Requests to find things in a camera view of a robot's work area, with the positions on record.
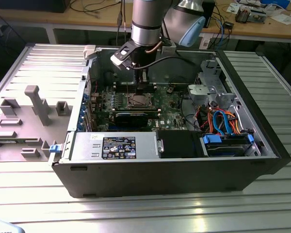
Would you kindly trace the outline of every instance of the robotic arm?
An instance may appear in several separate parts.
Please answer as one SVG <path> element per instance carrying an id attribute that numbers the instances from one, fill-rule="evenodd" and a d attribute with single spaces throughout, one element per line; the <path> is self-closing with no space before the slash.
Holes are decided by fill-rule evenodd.
<path id="1" fill-rule="evenodd" d="M 134 0 L 131 40 L 115 52 L 111 61 L 119 68 L 134 69 L 137 86 L 142 90 L 148 84 L 146 66 L 155 61 L 156 51 L 162 44 L 163 19 L 165 34 L 168 32 L 171 40 L 189 47 L 205 23 L 202 1 Z"/>

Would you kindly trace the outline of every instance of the motherboard chip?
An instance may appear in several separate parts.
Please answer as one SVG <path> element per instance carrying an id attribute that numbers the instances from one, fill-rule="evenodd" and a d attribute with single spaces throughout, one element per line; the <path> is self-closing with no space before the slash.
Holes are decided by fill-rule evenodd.
<path id="1" fill-rule="evenodd" d="M 141 95 L 129 94 L 129 105 L 131 108 L 152 109 L 153 105 L 151 101 L 151 94 L 149 93 L 144 93 Z"/>
<path id="2" fill-rule="evenodd" d="M 148 103 L 146 101 L 145 95 L 133 95 L 130 99 L 130 103 L 132 106 L 148 106 Z"/>

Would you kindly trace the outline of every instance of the warning label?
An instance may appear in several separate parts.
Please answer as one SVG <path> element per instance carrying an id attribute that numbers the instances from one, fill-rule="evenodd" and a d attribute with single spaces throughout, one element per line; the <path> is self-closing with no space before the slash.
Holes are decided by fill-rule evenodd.
<path id="1" fill-rule="evenodd" d="M 135 137 L 104 137 L 102 145 L 103 159 L 135 159 Z"/>

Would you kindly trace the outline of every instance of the motherboard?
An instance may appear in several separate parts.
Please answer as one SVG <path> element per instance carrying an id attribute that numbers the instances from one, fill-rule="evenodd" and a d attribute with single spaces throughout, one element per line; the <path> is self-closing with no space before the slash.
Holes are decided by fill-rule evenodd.
<path id="1" fill-rule="evenodd" d="M 183 91 L 171 91 L 169 85 L 153 86 L 151 93 L 117 92 L 106 87 L 91 95 L 94 131 L 186 130 L 180 110 Z"/>

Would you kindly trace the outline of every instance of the blue drive bracket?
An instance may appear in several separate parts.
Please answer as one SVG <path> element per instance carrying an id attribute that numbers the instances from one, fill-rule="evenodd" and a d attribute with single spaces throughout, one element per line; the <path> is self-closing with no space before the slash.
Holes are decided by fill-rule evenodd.
<path id="1" fill-rule="evenodd" d="M 214 135 L 214 134 L 207 134 L 203 136 L 203 141 L 205 144 L 208 143 L 222 143 L 222 140 L 219 135 Z"/>
<path id="2" fill-rule="evenodd" d="M 61 153 L 63 151 L 64 145 L 63 144 L 55 144 L 49 147 L 50 153 Z"/>
<path id="3" fill-rule="evenodd" d="M 254 143 L 254 138 L 253 138 L 253 136 L 252 136 L 251 134 L 248 135 L 248 139 L 249 139 L 249 142 L 250 142 L 251 144 Z"/>

